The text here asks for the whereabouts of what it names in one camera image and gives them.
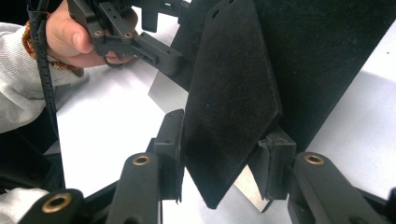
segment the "black plastic arm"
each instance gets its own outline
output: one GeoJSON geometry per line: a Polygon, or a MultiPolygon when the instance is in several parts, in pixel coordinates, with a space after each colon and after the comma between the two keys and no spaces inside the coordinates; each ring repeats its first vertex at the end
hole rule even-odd
{"type": "MultiPolygon", "coordinates": [[[[145,11],[153,13],[153,8],[159,8],[152,5],[156,1],[158,0],[141,4],[143,18],[147,17],[145,11]]],[[[134,30],[121,16],[131,8],[134,1],[67,0],[67,3],[70,16],[87,29],[98,55],[105,56],[114,51],[120,60],[124,56],[136,55],[168,76],[176,74],[183,64],[183,56],[179,52],[149,34],[134,36],[134,30]],[[110,31],[111,36],[106,36],[105,30],[110,31]]],[[[152,28],[153,24],[149,24],[148,29],[152,31],[152,28]]]]}
{"type": "Polygon", "coordinates": [[[300,153],[289,171],[293,223],[387,223],[326,157],[300,153]]]}

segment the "black fabric panel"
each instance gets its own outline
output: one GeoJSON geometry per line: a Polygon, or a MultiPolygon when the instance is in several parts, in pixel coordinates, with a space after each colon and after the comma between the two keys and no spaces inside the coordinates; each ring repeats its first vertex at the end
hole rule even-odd
{"type": "Polygon", "coordinates": [[[186,166],[210,208],[281,113],[254,3],[230,2],[207,14],[184,118],[186,166]]]}
{"type": "MultiPolygon", "coordinates": [[[[217,2],[192,0],[188,19],[172,43],[191,60],[170,77],[186,91],[205,12],[217,2]]],[[[296,142],[297,151],[304,151],[395,21],[396,1],[255,0],[255,4],[283,106],[279,125],[296,142]]]]}

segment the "brass insert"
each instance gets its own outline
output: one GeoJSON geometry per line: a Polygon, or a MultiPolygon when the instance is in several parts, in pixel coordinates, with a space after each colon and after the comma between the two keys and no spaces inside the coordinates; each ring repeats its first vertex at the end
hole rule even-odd
{"type": "Polygon", "coordinates": [[[102,31],[95,31],[95,33],[94,33],[95,35],[102,35],[102,31]]]}
{"type": "Polygon", "coordinates": [[[146,165],[147,163],[149,163],[149,157],[147,156],[139,156],[134,158],[135,165],[146,165]]]}
{"type": "Polygon", "coordinates": [[[315,156],[315,155],[306,155],[306,156],[304,157],[304,159],[305,159],[307,162],[309,162],[309,163],[311,163],[311,164],[315,164],[315,165],[321,165],[321,164],[324,163],[324,160],[323,160],[321,157],[315,156]]]}
{"type": "Polygon", "coordinates": [[[45,213],[54,213],[62,210],[72,202],[72,196],[69,193],[59,193],[48,199],[42,207],[45,213]]]}

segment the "sleeve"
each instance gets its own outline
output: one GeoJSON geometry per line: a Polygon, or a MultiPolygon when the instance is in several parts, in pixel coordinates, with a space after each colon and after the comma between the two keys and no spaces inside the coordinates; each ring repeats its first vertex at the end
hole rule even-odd
{"type": "MultiPolygon", "coordinates": [[[[23,47],[24,27],[0,22],[0,133],[36,119],[45,107],[36,61],[23,47]]],[[[50,68],[52,85],[77,81],[71,71],[50,68]]]]}

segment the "white table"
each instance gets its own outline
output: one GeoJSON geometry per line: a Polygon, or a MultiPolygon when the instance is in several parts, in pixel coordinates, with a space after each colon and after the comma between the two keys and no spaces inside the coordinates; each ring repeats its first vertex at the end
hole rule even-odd
{"type": "MultiPolygon", "coordinates": [[[[170,45],[176,30],[175,18],[161,16],[154,36],[170,45]]],[[[383,198],[396,187],[396,42],[391,42],[395,37],[393,25],[308,148],[333,160],[353,185],[383,198]]],[[[87,69],[85,79],[58,90],[57,116],[68,188],[89,196],[119,179],[129,156],[146,150],[164,116],[148,96],[156,74],[155,68],[141,61],[121,70],[101,66],[87,69]]],[[[167,86],[150,92],[156,101],[168,100],[159,104],[164,111],[183,105],[186,92],[166,77],[155,82],[158,87],[167,86]]],[[[274,202],[267,213],[260,214],[232,186],[218,209],[210,210],[186,174],[183,202],[164,202],[163,215],[165,224],[290,223],[286,204],[274,202]]]]}

